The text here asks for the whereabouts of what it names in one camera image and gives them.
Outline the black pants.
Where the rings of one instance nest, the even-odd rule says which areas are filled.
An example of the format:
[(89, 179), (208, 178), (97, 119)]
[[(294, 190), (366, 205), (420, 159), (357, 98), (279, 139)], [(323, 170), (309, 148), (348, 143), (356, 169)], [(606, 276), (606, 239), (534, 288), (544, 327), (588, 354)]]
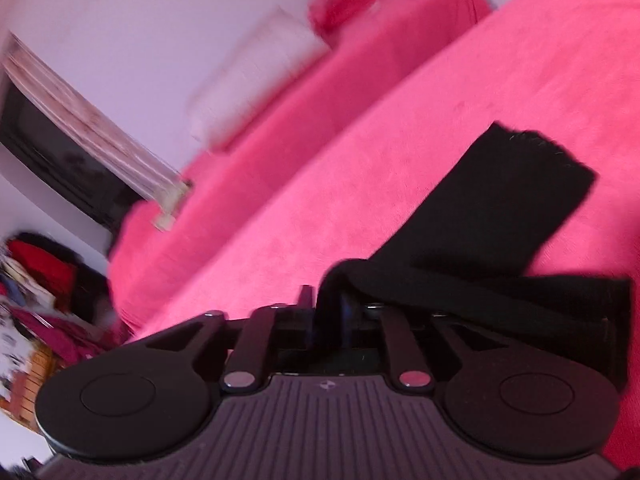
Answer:
[(539, 133), (492, 124), (376, 252), (329, 270), (314, 340), (341, 347), (343, 300), (352, 297), (486, 328), (582, 363), (623, 389), (630, 278), (527, 274), (596, 179)]

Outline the pink bed far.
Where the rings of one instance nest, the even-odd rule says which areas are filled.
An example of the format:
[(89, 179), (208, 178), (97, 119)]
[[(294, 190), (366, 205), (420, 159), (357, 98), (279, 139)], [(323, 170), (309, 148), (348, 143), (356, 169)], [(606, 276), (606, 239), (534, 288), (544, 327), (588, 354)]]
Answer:
[(193, 188), (170, 231), (153, 226), (155, 200), (130, 211), (108, 271), (118, 316), (142, 327), (326, 144), (490, 10), (489, 0), (376, 0), (345, 24), (231, 144), (182, 170)]

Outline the beige cloth on bed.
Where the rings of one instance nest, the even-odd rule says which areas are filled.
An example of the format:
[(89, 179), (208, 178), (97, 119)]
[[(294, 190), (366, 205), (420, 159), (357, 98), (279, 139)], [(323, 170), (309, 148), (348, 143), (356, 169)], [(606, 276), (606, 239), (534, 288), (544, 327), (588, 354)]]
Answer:
[(167, 188), (162, 188), (155, 199), (160, 207), (160, 212), (153, 220), (153, 226), (160, 232), (170, 231), (191, 194), (192, 188), (193, 182), (191, 180), (176, 181), (168, 185)]

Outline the hanging clothes rack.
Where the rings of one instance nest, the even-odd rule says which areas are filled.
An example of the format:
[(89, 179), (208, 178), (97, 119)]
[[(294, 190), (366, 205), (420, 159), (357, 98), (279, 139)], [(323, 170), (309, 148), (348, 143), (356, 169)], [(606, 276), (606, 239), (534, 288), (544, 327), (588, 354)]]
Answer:
[(130, 336), (106, 277), (70, 248), (35, 232), (1, 242), (1, 313), (64, 366), (113, 350)]

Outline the wooden shelf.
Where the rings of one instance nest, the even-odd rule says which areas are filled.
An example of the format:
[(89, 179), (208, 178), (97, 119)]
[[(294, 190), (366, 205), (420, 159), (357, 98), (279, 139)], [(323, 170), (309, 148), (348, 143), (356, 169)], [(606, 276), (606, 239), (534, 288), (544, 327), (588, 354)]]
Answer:
[(36, 421), (36, 397), (43, 384), (58, 370), (58, 358), (41, 342), (27, 360), (27, 370), (10, 374), (11, 387), (1, 395), (3, 414), (35, 434), (41, 434)]

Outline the pink floral curtain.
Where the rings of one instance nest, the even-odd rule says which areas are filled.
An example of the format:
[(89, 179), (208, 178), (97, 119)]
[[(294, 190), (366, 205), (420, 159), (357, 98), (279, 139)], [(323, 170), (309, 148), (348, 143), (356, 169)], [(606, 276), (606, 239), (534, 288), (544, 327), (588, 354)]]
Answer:
[(2, 67), (18, 90), (66, 136), (141, 196), (155, 200), (162, 188), (188, 180), (124, 133), (14, 34), (6, 42)]

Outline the pale pink pillow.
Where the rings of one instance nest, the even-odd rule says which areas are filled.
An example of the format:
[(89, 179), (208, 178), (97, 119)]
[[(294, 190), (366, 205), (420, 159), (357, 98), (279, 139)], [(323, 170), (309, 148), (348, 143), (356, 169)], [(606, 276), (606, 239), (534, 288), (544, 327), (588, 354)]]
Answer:
[(223, 150), (330, 52), (311, 28), (277, 8), (196, 92), (188, 109), (189, 136), (204, 148)]

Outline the pink bed blanket near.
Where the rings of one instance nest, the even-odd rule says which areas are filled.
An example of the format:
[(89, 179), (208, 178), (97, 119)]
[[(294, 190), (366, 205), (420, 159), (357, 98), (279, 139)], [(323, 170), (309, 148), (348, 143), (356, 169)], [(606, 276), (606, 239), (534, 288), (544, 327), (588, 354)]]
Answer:
[(539, 131), (598, 175), (532, 273), (637, 275), (639, 0), (511, 0), (323, 150), (140, 332), (208, 307), (247, 314), (363, 256), (491, 122)]

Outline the dark window frame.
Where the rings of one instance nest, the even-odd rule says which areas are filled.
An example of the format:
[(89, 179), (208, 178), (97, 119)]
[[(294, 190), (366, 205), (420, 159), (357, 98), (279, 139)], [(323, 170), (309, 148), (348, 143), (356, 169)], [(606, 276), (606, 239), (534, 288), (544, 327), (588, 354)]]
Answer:
[(142, 201), (133, 188), (58, 128), (9, 84), (1, 112), (1, 144), (40, 180), (117, 236), (126, 213)]

